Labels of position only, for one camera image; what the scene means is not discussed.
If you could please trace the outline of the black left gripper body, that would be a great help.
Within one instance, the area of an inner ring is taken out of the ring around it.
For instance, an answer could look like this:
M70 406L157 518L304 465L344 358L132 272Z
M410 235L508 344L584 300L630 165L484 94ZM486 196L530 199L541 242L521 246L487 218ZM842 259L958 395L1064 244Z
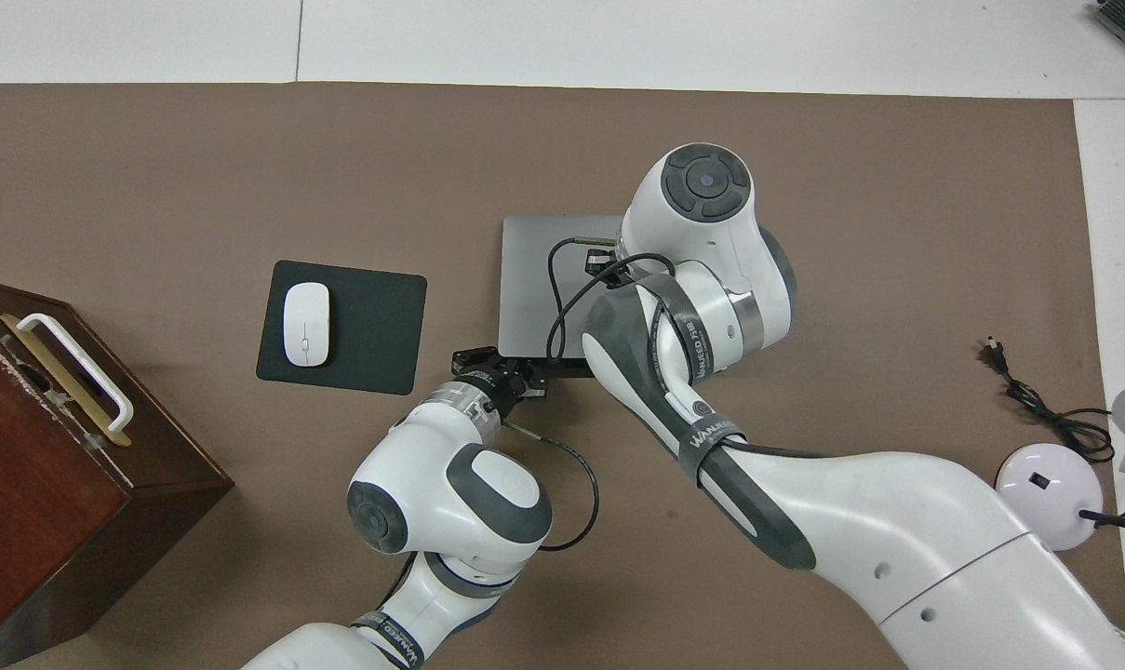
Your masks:
M490 408L500 415L511 415L521 396L526 390L523 375L505 362L482 362L465 366L457 374L457 381L472 384L490 402Z

